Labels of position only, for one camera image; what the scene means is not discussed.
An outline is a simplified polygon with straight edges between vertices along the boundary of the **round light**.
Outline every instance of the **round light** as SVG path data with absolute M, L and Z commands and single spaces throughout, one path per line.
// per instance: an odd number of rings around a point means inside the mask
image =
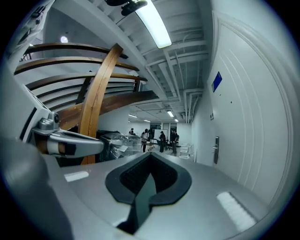
M 65 36 L 62 36 L 62 37 L 60 38 L 60 41 L 61 41 L 62 43 L 67 43 L 67 42 L 68 42 L 68 38 L 65 37 Z

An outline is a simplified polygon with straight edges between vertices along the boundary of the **plastic wrap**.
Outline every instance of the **plastic wrap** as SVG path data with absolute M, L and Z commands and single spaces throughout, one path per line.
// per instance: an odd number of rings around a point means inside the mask
M 123 158 L 142 151 L 141 138 L 136 135 L 107 133 L 99 139 L 104 142 L 105 147 L 100 153 L 98 162 Z

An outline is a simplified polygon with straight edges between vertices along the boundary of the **whiteboard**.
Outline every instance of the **whiteboard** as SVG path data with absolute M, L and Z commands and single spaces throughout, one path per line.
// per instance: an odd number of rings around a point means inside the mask
M 167 140 L 168 138 L 168 129 L 155 129 L 154 130 L 154 139 L 158 139 L 160 137 L 160 132 L 163 131 L 165 134 L 165 139 Z

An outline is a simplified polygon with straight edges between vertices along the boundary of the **black rubber pad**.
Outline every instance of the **black rubber pad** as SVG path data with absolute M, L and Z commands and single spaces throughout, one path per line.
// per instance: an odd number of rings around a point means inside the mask
M 105 185 L 116 201 L 132 205 L 150 173 L 157 192 L 149 199 L 150 207 L 174 204 L 192 184 L 185 168 L 162 156 L 154 157 L 147 153 L 112 170 L 105 179 Z

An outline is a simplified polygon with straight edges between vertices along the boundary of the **blue sign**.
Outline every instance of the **blue sign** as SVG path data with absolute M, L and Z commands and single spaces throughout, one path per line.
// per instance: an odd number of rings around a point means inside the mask
M 222 81 L 222 77 L 221 77 L 220 72 L 218 72 L 214 82 L 211 85 L 213 92 L 215 92 L 215 90 L 217 89 L 217 87 L 221 83 L 221 81 Z

